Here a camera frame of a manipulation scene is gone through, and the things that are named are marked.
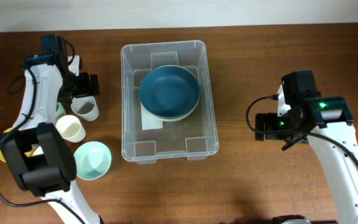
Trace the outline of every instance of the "white cup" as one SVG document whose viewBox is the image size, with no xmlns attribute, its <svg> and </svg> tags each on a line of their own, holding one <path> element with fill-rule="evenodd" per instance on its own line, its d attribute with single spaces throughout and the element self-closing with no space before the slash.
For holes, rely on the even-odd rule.
<svg viewBox="0 0 358 224">
<path fill-rule="evenodd" d="M 67 141 L 80 142 L 85 138 L 85 129 L 81 121 L 73 115 L 62 116 L 56 122 L 56 129 Z"/>
<path fill-rule="evenodd" d="M 56 112 L 55 112 L 55 123 L 62 117 L 66 115 L 65 108 L 61 103 L 56 104 Z"/>
<path fill-rule="evenodd" d="M 99 116 L 99 108 L 93 96 L 74 98 L 71 109 L 86 121 L 94 121 Z"/>
</svg>

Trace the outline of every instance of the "plastic bin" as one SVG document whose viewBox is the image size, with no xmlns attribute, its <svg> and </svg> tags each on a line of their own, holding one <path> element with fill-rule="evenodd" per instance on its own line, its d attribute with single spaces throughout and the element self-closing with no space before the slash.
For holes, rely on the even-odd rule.
<svg viewBox="0 0 358 224">
<path fill-rule="evenodd" d="M 200 101 L 185 119 L 163 122 L 160 129 L 142 129 L 139 86 L 153 69 L 179 65 L 200 85 Z M 122 156 L 138 164 L 157 159 L 205 159 L 219 149 L 209 80 L 206 47 L 202 41 L 126 45 L 121 50 Z"/>
</svg>

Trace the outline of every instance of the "green light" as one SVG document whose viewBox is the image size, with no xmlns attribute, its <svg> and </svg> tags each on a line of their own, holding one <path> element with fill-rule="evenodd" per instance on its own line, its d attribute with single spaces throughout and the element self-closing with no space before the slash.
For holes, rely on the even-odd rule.
<svg viewBox="0 0 358 224">
<path fill-rule="evenodd" d="M 321 109 L 323 109 L 324 107 L 327 106 L 327 104 L 325 104 L 324 102 L 320 102 L 320 103 L 318 103 L 318 104 L 320 105 L 320 108 L 321 108 Z"/>
</svg>

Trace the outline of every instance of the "yellow object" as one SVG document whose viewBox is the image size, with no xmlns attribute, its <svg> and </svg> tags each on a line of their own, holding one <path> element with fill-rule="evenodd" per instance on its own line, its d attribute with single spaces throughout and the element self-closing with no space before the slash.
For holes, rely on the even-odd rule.
<svg viewBox="0 0 358 224">
<path fill-rule="evenodd" d="M 11 130 L 12 130 L 12 128 L 8 128 L 8 129 L 6 129 L 6 130 L 4 131 L 4 133 L 9 132 L 9 131 L 11 131 Z M 24 154 L 25 154 L 27 157 L 30 157 L 30 156 L 32 156 L 32 154 L 34 153 L 34 151 L 35 151 L 36 149 L 37 149 L 36 147 L 33 147 L 30 152 L 25 152 Z M 1 150 L 0 150 L 0 161 L 6 162 L 4 156 L 3 156 L 2 152 L 1 152 Z"/>
</svg>

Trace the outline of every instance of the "brown tabletop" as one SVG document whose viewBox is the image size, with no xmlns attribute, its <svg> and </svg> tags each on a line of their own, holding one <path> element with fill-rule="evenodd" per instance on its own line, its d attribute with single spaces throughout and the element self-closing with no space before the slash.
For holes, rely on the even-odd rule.
<svg viewBox="0 0 358 224">
<path fill-rule="evenodd" d="M 16 120 L 23 92 L 6 87 L 20 75 L 25 55 L 40 52 L 40 36 L 52 32 L 0 34 L 0 133 Z M 56 32 L 99 75 L 100 116 L 82 121 L 85 142 L 101 141 L 114 157 L 98 180 L 77 178 L 91 208 L 105 223 L 230 223 L 300 214 L 336 219 L 323 170 L 312 148 L 254 140 L 245 112 L 256 98 L 277 92 L 282 76 L 312 70 L 323 96 L 343 96 L 358 140 L 358 24 L 248 26 L 192 29 L 82 30 Z M 220 148 L 202 161 L 162 159 L 138 165 L 121 156 L 121 58 L 126 44 L 202 40 L 206 44 Z M 277 110 L 267 101 L 251 111 Z M 75 151 L 80 143 L 69 144 Z M 22 192 L 0 161 L 0 188 L 13 202 L 37 200 Z M 12 208 L 0 201 L 0 223 L 61 223 L 49 205 Z"/>
</svg>

